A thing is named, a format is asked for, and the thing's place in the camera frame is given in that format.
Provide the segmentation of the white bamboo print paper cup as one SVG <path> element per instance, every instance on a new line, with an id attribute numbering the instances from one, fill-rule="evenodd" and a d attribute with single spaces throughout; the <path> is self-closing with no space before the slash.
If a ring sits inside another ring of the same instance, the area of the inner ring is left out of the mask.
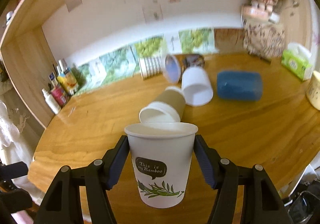
<path id="1" fill-rule="evenodd" d="M 141 200 L 153 208 L 170 208 L 185 194 L 196 125 L 138 123 L 126 126 Z"/>

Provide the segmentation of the blue plastic cup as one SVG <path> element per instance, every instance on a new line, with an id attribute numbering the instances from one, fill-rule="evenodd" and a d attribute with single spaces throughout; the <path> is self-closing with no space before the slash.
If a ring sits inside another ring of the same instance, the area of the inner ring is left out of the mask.
<path id="1" fill-rule="evenodd" d="M 257 72 L 222 71 L 217 74 L 217 94 L 227 100 L 258 101 L 263 80 Z"/>

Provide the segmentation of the plain white paper cup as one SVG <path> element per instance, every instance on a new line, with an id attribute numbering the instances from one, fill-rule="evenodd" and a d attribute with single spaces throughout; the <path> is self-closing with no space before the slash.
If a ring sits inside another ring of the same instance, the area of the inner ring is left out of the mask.
<path id="1" fill-rule="evenodd" d="M 214 95 L 208 74 L 202 67 L 189 67 L 184 71 L 181 89 L 190 106 L 206 105 Z"/>

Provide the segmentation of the brown sleeve paper cup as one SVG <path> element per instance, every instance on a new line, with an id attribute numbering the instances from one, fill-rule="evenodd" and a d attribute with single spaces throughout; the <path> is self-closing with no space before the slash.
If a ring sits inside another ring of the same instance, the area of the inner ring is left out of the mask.
<path id="1" fill-rule="evenodd" d="M 167 87 L 156 99 L 142 108 L 141 123 L 179 123 L 185 109 L 185 97 L 176 86 Z"/>

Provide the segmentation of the checkered paper cup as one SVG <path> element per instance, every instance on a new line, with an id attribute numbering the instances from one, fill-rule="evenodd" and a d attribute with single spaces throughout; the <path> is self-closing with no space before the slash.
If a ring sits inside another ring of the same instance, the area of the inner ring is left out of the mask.
<path id="1" fill-rule="evenodd" d="M 162 73 L 160 57 L 139 58 L 138 63 L 140 67 L 140 74 L 143 80 Z"/>

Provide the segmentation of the dark patterned cup blue inside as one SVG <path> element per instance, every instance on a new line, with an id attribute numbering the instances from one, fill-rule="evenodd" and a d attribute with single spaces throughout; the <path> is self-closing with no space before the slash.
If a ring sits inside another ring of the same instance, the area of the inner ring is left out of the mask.
<path id="1" fill-rule="evenodd" d="M 167 54 L 162 58 L 162 72 L 169 82 L 176 84 L 187 68 L 204 67 L 204 64 L 201 54 Z"/>

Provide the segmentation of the white lace cloth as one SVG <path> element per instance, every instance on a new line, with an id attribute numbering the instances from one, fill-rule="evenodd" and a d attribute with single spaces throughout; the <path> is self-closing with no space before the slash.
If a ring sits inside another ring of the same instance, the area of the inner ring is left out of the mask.
<path id="1" fill-rule="evenodd" d="M 20 161 L 29 165 L 31 162 L 30 147 L 9 118 L 7 106 L 3 101 L 1 101 L 1 161 L 6 165 Z"/>

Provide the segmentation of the white spray bottle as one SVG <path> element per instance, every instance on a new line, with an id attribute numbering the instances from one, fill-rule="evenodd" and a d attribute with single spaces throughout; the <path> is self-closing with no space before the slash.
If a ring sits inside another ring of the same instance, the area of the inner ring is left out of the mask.
<path id="1" fill-rule="evenodd" d="M 44 88 L 42 89 L 43 96 L 45 98 L 45 102 L 50 107 L 52 112 L 57 115 L 61 111 L 60 105 L 57 103 L 57 101 L 54 99 L 54 97 Z"/>

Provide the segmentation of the pink red can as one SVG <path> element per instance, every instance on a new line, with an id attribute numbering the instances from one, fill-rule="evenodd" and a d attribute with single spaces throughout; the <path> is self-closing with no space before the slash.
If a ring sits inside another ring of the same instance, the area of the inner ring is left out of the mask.
<path id="1" fill-rule="evenodd" d="M 64 107 L 67 104 L 68 97 L 60 86 L 55 86 L 50 93 L 61 107 Z"/>

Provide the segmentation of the wooden bookshelf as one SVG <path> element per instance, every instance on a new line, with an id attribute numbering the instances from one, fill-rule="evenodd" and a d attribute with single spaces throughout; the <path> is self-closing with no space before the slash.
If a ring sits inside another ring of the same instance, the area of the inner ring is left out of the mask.
<path id="1" fill-rule="evenodd" d="M 22 0 L 1 40 L 1 56 L 20 98 L 42 127 L 53 113 L 42 89 L 59 59 L 82 65 L 109 51 L 184 29 L 241 26 L 246 0 Z M 313 54 L 317 22 L 311 0 L 284 0 L 287 42 Z"/>

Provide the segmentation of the cream ceramic mug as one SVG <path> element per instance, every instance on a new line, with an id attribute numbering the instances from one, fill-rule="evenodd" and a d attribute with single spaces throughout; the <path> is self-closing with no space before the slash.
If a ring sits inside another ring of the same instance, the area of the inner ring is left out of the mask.
<path id="1" fill-rule="evenodd" d="M 320 72 L 312 72 L 312 76 L 306 90 L 306 97 L 315 109 L 320 110 Z"/>

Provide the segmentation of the yellow orange carton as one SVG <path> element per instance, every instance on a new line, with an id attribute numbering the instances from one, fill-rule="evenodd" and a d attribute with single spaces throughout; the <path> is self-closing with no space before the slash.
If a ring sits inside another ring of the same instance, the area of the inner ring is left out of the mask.
<path id="1" fill-rule="evenodd" d="M 57 66 L 56 68 L 58 82 L 67 94 L 69 94 L 70 96 L 74 95 L 79 89 L 79 84 L 75 76 L 68 67 L 65 71 L 63 71 L 60 66 Z"/>

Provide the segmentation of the green tissue box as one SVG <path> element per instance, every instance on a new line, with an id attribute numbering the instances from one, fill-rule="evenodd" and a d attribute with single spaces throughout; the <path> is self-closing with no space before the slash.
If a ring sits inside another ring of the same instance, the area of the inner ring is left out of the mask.
<path id="1" fill-rule="evenodd" d="M 311 52 L 306 47 L 296 42 L 290 42 L 283 51 L 281 64 L 301 81 L 306 81 L 312 75 L 310 59 Z"/>

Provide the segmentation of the letter print fabric bag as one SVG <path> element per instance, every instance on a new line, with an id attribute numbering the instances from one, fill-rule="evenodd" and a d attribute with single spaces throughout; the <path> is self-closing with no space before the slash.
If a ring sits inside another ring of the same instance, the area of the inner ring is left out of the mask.
<path id="1" fill-rule="evenodd" d="M 251 55 L 267 59 L 281 58 L 285 49 L 285 29 L 283 24 L 261 23 L 244 19 L 244 48 Z"/>

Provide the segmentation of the pink round box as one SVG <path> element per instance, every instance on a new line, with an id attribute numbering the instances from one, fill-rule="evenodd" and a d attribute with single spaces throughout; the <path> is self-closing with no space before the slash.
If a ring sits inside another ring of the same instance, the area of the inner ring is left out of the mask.
<path id="1" fill-rule="evenodd" d="M 259 18 L 259 19 L 268 19 L 269 15 L 266 11 L 257 9 L 249 5 L 244 5 L 242 7 L 242 16 L 246 18 Z"/>

